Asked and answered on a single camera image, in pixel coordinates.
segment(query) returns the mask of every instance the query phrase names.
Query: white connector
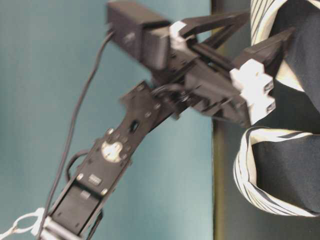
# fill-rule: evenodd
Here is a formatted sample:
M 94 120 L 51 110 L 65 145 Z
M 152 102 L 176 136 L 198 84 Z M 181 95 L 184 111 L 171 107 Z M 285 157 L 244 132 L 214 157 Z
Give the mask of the white connector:
M 273 78 L 265 73 L 262 63 L 250 59 L 240 69 L 230 71 L 232 84 L 246 100 L 251 124 L 267 116 L 276 108 L 275 99 L 268 95 L 274 88 Z

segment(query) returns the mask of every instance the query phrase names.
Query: blue wall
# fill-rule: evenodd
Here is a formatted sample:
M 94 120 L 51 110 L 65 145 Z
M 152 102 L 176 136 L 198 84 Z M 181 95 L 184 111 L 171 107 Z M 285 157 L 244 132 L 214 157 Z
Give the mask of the blue wall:
M 173 21 L 210 13 L 209 0 L 139 2 Z M 105 0 L 0 1 L 0 232 L 45 203 L 104 22 Z M 125 114 L 118 98 L 149 78 L 109 44 L 70 154 L 116 128 Z M 189 109 L 144 139 L 93 239 L 211 240 L 212 207 L 211 121 Z

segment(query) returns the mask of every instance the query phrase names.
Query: black cable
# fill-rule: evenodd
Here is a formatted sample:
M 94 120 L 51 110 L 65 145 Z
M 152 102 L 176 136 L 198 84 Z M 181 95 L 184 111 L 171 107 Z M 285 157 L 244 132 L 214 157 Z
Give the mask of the black cable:
M 88 80 L 86 81 L 86 83 L 85 83 L 85 85 L 84 85 L 84 87 L 82 89 L 81 95 L 80 95 L 80 97 L 79 97 L 79 99 L 78 99 L 78 101 L 77 101 L 77 103 L 75 105 L 75 108 L 73 110 L 71 123 L 70 123 L 69 131 L 68 131 L 68 136 L 67 136 L 67 139 L 66 139 L 66 142 L 65 142 L 65 145 L 64 145 L 64 151 L 63 151 L 62 157 L 61 157 L 61 162 L 59 164 L 59 167 L 58 167 L 58 170 L 57 170 L 53 185 L 52 185 L 51 190 L 49 192 L 47 201 L 45 203 L 45 209 L 44 209 L 43 217 L 42 217 L 42 220 L 41 220 L 41 223 L 40 223 L 40 226 L 39 226 L 39 232 L 38 232 L 38 234 L 36 236 L 37 240 L 41 239 L 40 236 L 41 236 L 41 232 L 42 232 L 43 227 L 44 227 L 45 219 L 46 219 L 46 216 L 48 214 L 49 207 L 51 205 L 52 198 L 54 197 L 54 193 L 55 193 L 56 188 L 58 186 L 59 180 L 61 178 L 61 175 L 62 175 L 62 172 L 63 172 L 63 169 L 64 169 L 64 165 L 66 163 L 66 159 L 68 157 L 71 141 L 72 141 L 72 138 L 73 138 L 73 135 L 74 135 L 75 124 L 76 124 L 76 120 L 77 120 L 77 116 L 78 116 L 81 104 L 82 104 L 82 102 L 83 102 L 83 100 L 84 100 L 84 98 L 86 96 L 86 93 L 88 91 L 90 83 L 91 83 L 92 79 L 94 78 L 94 76 L 95 76 L 95 74 L 97 72 L 97 69 L 98 69 L 99 64 L 100 64 L 101 56 L 102 56 L 102 53 L 103 53 L 103 51 L 105 49 L 105 46 L 111 40 L 113 35 L 114 35 L 114 32 L 111 31 L 110 33 L 107 34 L 107 36 L 103 40 L 102 45 L 99 48 L 98 53 L 96 55 L 95 63 L 94 63 L 94 66 L 93 66 L 93 70 L 90 73 L 90 75 L 88 77 Z
M 94 233 L 96 232 L 97 230 L 97 227 L 99 225 L 99 223 L 101 222 L 102 218 L 104 217 L 104 212 L 103 210 L 101 209 L 99 215 L 96 217 L 96 220 L 88 234 L 88 237 L 86 238 L 86 240 L 90 240 L 92 238 L 92 236 L 94 235 Z
M 75 163 L 75 161 L 78 158 L 80 158 L 80 157 L 82 157 L 84 155 L 87 155 L 89 152 L 90 152 L 90 150 L 88 150 L 88 149 L 81 150 L 81 151 L 78 151 L 75 155 L 72 156 L 72 158 L 70 159 L 70 161 L 68 162 L 68 164 L 65 167 L 65 180 L 67 182 L 69 182 L 70 179 L 71 179 L 70 168 L 72 167 L 72 165 Z

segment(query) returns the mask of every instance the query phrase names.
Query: black and white striped cloth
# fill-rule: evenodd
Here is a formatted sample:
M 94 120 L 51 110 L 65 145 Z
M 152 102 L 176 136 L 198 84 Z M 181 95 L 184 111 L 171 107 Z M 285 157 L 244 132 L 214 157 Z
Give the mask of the black and white striped cloth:
M 255 207 L 271 214 L 320 216 L 320 135 L 304 130 L 312 128 L 307 127 L 308 122 L 318 122 L 320 112 L 319 9 L 319 0 L 251 0 L 252 45 L 296 27 L 288 57 L 276 76 L 280 85 L 276 84 L 279 89 L 275 88 L 275 98 L 277 101 L 281 95 L 292 96 L 287 103 L 294 107 L 283 106 L 282 111 L 288 110 L 292 115 L 292 109 L 297 120 L 277 113 L 276 109 L 266 119 L 278 119 L 279 123 L 263 122 L 281 128 L 293 125 L 302 131 L 266 127 L 247 130 L 233 166 L 241 194 Z M 303 100 L 301 94 L 310 101 Z M 306 104 L 296 105 L 299 101 Z
M 272 31 L 278 10 L 288 0 L 251 0 L 251 44 L 257 44 L 267 39 Z M 303 0 L 308 1 L 315 8 L 320 9 L 320 1 L 318 0 Z M 287 61 L 283 61 L 280 66 L 276 79 L 288 87 L 304 92 L 304 88 L 298 80 L 298 77 L 288 65 Z
M 247 130 L 241 139 L 240 150 L 233 165 L 234 181 L 241 194 L 255 207 L 271 214 L 305 217 L 318 216 L 317 213 L 311 210 L 290 204 L 260 189 L 257 185 L 257 168 L 253 151 L 253 145 L 261 142 L 281 143 L 311 135 L 312 133 L 308 132 L 260 127 Z

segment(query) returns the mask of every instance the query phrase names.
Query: black plastic part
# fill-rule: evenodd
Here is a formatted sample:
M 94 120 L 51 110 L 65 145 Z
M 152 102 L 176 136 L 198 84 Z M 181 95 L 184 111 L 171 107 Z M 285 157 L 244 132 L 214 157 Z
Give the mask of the black plastic part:
M 93 194 L 76 185 L 72 185 L 68 189 L 62 204 L 57 207 L 51 217 L 56 223 L 78 235 L 98 204 L 99 199 Z
M 161 27 L 144 31 L 142 63 L 155 70 L 163 70 L 170 59 L 169 28 Z
M 262 63 L 264 71 L 275 78 L 282 60 L 286 56 L 294 31 L 295 28 L 291 27 L 258 44 L 245 48 L 233 60 L 233 64 L 240 68 L 246 61 L 254 59 Z
M 232 12 L 232 13 L 224 13 L 218 15 L 210 15 L 210 16 L 200 16 L 200 17 L 191 17 L 185 18 L 182 20 L 186 24 L 184 28 L 182 28 L 179 33 L 182 37 L 187 38 L 191 35 L 197 35 L 200 33 L 204 33 L 216 28 L 228 27 L 232 25 L 236 25 L 235 29 L 231 31 L 223 31 L 220 32 L 219 35 L 221 38 L 218 38 L 217 35 L 215 40 L 210 43 L 207 41 L 209 46 L 220 45 L 226 41 L 228 37 L 230 37 L 237 29 L 239 29 L 243 24 L 245 24 L 250 17 L 249 11 L 242 12 Z
M 167 66 L 170 36 L 168 30 L 159 30 L 170 25 L 167 19 L 133 1 L 112 1 L 107 23 L 115 32 L 112 41 L 133 58 L 158 70 Z

